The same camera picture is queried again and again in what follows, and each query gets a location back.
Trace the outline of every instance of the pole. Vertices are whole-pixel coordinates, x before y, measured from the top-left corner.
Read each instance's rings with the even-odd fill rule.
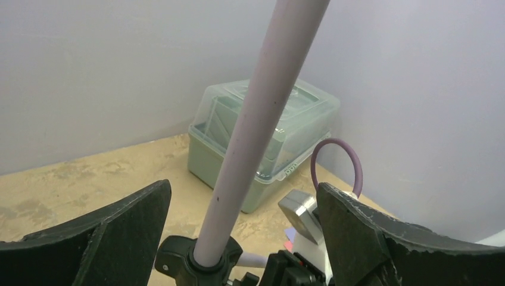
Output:
[[[277,0],[195,246],[203,267],[216,265],[225,250],[328,3]]]

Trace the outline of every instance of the gray wall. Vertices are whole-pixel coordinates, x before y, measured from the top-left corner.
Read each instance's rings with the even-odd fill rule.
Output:
[[[4,0],[0,173],[185,132],[247,78],[273,1]],[[342,100],[364,193],[469,241],[505,228],[505,2],[332,1],[301,77]],[[347,156],[322,163],[352,183]]]

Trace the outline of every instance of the plastic container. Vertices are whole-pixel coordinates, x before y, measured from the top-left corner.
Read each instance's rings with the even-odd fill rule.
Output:
[[[214,188],[233,128],[247,94],[249,80],[209,86],[189,127],[188,169]],[[280,117],[254,182],[242,206],[244,213],[258,208],[316,144],[329,137],[340,101],[297,80]]]

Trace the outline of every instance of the black bracket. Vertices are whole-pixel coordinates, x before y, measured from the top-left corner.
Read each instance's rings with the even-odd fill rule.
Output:
[[[206,268],[199,265],[194,257],[196,239],[172,235],[167,237],[158,248],[154,268],[175,279],[181,286],[218,286],[226,285],[232,268],[236,265],[242,248],[232,237],[226,244],[218,264]]]

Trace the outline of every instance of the beige floor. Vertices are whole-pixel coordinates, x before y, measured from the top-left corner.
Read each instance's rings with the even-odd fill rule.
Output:
[[[211,189],[186,169],[189,139],[178,135],[90,157],[0,176],[0,241],[19,240],[117,201],[159,179],[172,185],[172,202],[163,231],[196,237],[211,198]],[[241,214],[233,237],[244,251],[268,255],[283,248],[288,221],[276,203],[293,188],[314,193],[308,162],[253,214]],[[318,178],[344,191],[350,186],[318,166]],[[382,210],[364,195],[360,200]],[[236,268],[238,278],[258,269]],[[149,285],[175,285],[153,271]]]

